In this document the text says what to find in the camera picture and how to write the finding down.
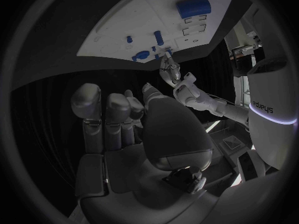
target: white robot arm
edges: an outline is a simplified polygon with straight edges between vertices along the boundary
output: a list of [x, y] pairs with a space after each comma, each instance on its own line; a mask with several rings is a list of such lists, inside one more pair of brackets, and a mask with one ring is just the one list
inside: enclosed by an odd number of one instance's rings
[[196, 78], [189, 72], [184, 76], [184, 80], [180, 80], [179, 65], [175, 63], [171, 55], [166, 52], [164, 55], [161, 67], [161, 77], [171, 85], [173, 96], [177, 101], [185, 106], [192, 107], [198, 111], [210, 111], [216, 116], [225, 116], [229, 119], [242, 123], [248, 130], [248, 110], [227, 104], [222, 99], [213, 99], [204, 91], [194, 85]]

